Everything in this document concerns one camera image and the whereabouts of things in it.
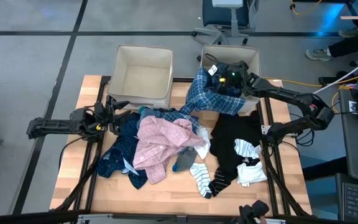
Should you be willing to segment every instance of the wooden table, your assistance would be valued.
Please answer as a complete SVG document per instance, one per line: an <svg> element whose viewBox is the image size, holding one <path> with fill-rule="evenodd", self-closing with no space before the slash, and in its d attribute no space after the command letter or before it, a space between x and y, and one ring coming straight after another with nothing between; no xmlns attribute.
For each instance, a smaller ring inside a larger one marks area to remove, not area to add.
<svg viewBox="0 0 358 224"><path fill-rule="evenodd" d="M101 81L100 75L86 75L83 80L77 108L93 105L99 91ZM273 80L274 85L282 85L281 81ZM191 83L174 82L170 106L180 108L185 103L185 96ZM274 121L288 122L290 115L287 104L277 100L271 100ZM262 100L262 111L264 112L265 124L267 115ZM200 117L200 124L207 127L211 133L218 113L213 111L201 111L194 113ZM78 136L70 136L71 141ZM116 136L107 132L104 137L102 154L106 152ZM295 139L286 137L284 141L295 143ZM60 168L55 191L52 197L50 208L59 206L65 197L73 190L80 176L81 165L85 153L85 141L78 141L65 150L62 166ZM279 146L283 173L287 188L302 208L311 214L308 194L303 179L302 168L298 152L291 146L281 144ZM267 182L251 184L250 187L242 187L236 180L224 189L217 197L211 199L203 198L198 192L196 182L190 172L172 172L172 165L176 157L171 158L167 167L167 178L157 184L147 182L141 189L136 190L130 183L128 176L116 171L106 179L97 176L94 188L94 196L91 206L92 212L102 213L149 213L149 214L187 214L187 215L219 215L238 216L239 206L253 204L257 199L270 205L270 194ZM208 154L205 163L211 179L218 168L216 158ZM85 207L88 184L84 187L80 208ZM276 186L278 209L283 213L282 199L279 188Z"/></svg>

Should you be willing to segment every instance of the cardboard box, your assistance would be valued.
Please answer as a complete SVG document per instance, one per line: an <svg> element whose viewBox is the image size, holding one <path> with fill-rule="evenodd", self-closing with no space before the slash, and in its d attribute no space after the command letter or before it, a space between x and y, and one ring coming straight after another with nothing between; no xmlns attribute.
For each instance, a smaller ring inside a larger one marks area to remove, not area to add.
<svg viewBox="0 0 358 224"><path fill-rule="evenodd" d="M173 51L162 47L120 45L107 93L129 101L125 109L169 107Z"/></svg>
<svg viewBox="0 0 358 224"><path fill-rule="evenodd" d="M211 54L215 56L220 62L223 63L236 63L241 60L245 61L249 68L249 73L254 73L261 77L260 74L260 60L259 60L259 51L252 47L243 47L243 46L230 46L230 45L204 45L203 51L201 53L201 66L205 68L210 68L215 62L210 61L206 58L204 54ZM244 96L242 94L241 98L245 98L247 101L244 106L240 109L239 113L246 113L251 110L259 102L260 98L253 96Z"/></svg>

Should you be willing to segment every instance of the table leg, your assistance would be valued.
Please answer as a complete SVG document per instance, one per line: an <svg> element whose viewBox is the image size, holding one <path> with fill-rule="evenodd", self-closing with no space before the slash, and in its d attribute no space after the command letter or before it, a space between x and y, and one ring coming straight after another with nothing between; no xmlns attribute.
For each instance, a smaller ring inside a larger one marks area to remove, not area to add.
<svg viewBox="0 0 358 224"><path fill-rule="evenodd" d="M327 177L335 173L347 174L346 156L302 169L305 180Z"/></svg>

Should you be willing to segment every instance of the cloth tag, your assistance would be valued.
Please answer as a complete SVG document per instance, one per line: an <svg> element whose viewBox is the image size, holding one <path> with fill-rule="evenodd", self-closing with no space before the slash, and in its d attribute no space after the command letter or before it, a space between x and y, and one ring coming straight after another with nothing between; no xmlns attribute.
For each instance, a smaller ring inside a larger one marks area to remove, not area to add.
<svg viewBox="0 0 358 224"><path fill-rule="evenodd" d="M208 73L210 75L214 75L217 70L218 70L218 68L215 65L212 65L212 67L208 70Z"/></svg>

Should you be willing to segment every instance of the clothing pile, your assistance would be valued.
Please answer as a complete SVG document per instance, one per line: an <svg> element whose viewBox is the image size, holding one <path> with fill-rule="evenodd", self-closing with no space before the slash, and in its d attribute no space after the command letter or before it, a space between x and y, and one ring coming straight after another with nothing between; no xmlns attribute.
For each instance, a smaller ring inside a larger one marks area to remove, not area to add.
<svg viewBox="0 0 358 224"><path fill-rule="evenodd" d="M140 189L147 180L156 184L166 178L170 158L178 155L172 171L188 170L204 198L217 196L236 178L244 187L266 180L259 159L259 114L239 116L245 99L216 93L215 84L200 68L179 111L141 107L139 113L131 113L121 126L121 135L101 157L98 174L110 178L119 170ZM211 140L198 117L190 115L193 110L220 113ZM206 164L195 162L197 155L204 160L208 151L219 163L212 181Z"/></svg>
<svg viewBox="0 0 358 224"><path fill-rule="evenodd" d="M170 158L179 154L174 172L190 170L197 154L204 159L209 151L209 134L198 123L198 117L175 109L141 107L131 113L121 126L121 134L105 152L98 164L98 174L110 178L120 170L136 189L149 180L163 180Z"/></svg>
<svg viewBox="0 0 358 224"><path fill-rule="evenodd" d="M210 151L219 163L208 185L214 197L237 177L243 186L266 180L258 157L262 138L258 112L250 116L220 114L211 135Z"/></svg>

